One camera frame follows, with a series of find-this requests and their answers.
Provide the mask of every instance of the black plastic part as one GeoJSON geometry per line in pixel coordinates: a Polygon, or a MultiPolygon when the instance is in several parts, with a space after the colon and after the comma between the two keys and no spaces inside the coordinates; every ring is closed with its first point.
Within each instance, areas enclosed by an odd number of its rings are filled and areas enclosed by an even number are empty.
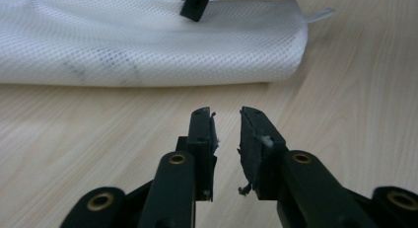
{"type": "Polygon", "coordinates": [[[187,138],[180,137],[177,142],[176,150],[190,153],[196,162],[196,200],[213,199],[213,177],[217,162],[213,154],[218,147],[214,115],[210,114],[209,108],[194,111],[187,138]]]}
{"type": "Polygon", "coordinates": [[[194,227],[194,159],[187,152],[166,154],[160,162],[138,228],[194,227]]]}
{"type": "Polygon", "coordinates": [[[124,209],[126,228],[133,228],[138,225],[152,183],[153,181],[150,181],[126,196],[126,205],[124,209]]]}
{"type": "Polygon", "coordinates": [[[397,187],[375,189],[371,202],[380,227],[418,227],[418,195],[397,187]]]}
{"type": "Polygon", "coordinates": [[[61,224],[61,228],[124,227],[125,193],[117,188],[99,188],[85,194],[61,224]]]}
{"type": "Polygon", "coordinates": [[[305,218],[297,206],[277,201],[277,214],[284,228],[307,227],[305,218]]]}
{"type": "Polygon", "coordinates": [[[185,18],[199,22],[209,0],[184,0],[180,14],[185,18]]]}
{"type": "Polygon", "coordinates": [[[252,188],[260,200],[277,200],[283,191],[279,162],[289,151],[286,141],[263,112],[243,107],[241,116],[238,152],[248,186],[239,192],[247,194],[252,188]]]}
{"type": "Polygon", "coordinates": [[[309,227],[377,227],[316,156],[290,151],[281,172],[309,227]]]}

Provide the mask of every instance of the wood grain surface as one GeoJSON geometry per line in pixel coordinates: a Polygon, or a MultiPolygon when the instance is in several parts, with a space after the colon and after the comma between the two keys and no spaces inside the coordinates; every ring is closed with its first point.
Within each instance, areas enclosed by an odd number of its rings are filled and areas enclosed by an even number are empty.
{"type": "Polygon", "coordinates": [[[264,111],[290,149],[314,153],[346,188],[418,192],[418,0],[298,0],[310,24],[297,73],[284,82],[188,88],[0,85],[0,227],[58,227],[86,192],[130,192],[188,131],[216,112],[214,202],[196,227],[281,227],[272,201],[238,195],[242,106],[264,111]]]}

